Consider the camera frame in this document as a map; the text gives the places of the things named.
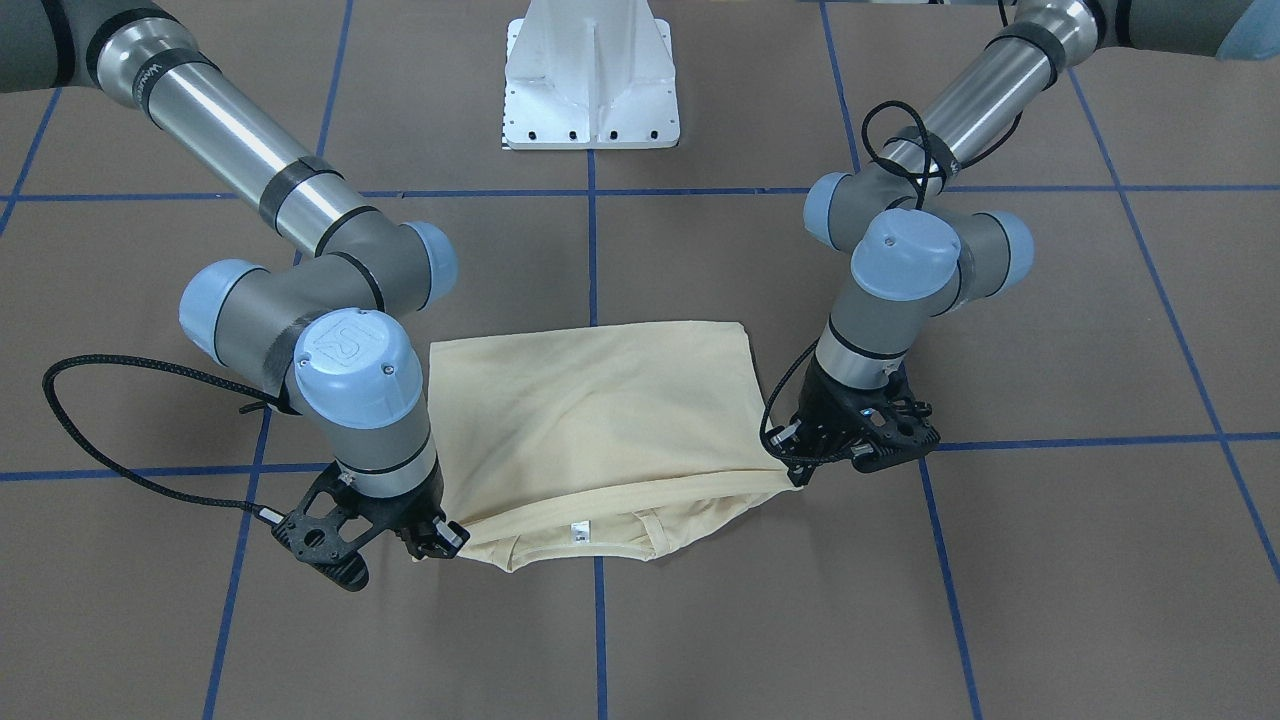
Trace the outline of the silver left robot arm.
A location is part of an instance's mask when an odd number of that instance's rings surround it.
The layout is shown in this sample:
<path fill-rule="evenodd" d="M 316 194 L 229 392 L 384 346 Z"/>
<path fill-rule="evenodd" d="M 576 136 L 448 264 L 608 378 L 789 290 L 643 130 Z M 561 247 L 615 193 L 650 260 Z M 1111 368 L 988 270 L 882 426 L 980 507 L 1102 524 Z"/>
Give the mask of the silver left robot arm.
<path fill-rule="evenodd" d="M 1019 1 L 1012 19 L 869 167 L 810 188 L 804 224 L 845 252 L 850 279 L 820 338 L 799 359 L 797 410 L 762 428 L 795 487 L 829 462 L 861 473 L 940 443 L 902 361 L 925 320 L 1009 291 L 1029 272 L 1028 225 L 1005 211 L 957 214 L 937 196 L 988 156 L 1027 106 L 1103 47 L 1260 61 L 1277 54 L 1275 1 Z"/>

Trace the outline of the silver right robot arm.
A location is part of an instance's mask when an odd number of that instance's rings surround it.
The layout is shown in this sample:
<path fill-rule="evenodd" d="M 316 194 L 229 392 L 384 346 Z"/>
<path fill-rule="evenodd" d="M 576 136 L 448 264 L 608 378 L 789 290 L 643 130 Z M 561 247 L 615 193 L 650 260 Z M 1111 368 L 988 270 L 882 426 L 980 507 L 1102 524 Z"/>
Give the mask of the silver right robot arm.
<path fill-rule="evenodd" d="M 362 547 L 390 532 L 413 560 L 452 559 L 468 533 L 442 506 L 426 373 L 401 318 L 458 277 L 447 236 L 397 224 L 329 161 L 234 86 L 174 15 L 151 1 L 5 1 L 3 91 L 93 88 L 138 110 L 195 155 L 301 254 L 280 272 L 225 259 L 198 272 L 180 328 L 242 382 L 147 357 L 83 355 L 50 366 L 42 391 L 83 451 L 152 492 L 209 507 L 219 498 L 151 482 L 91 445 L 55 383 L 73 366 L 116 364 L 187 375 L 308 419 L 333 460 L 289 512 L 230 501 L 294 559 L 351 592 L 369 582 Z"/>

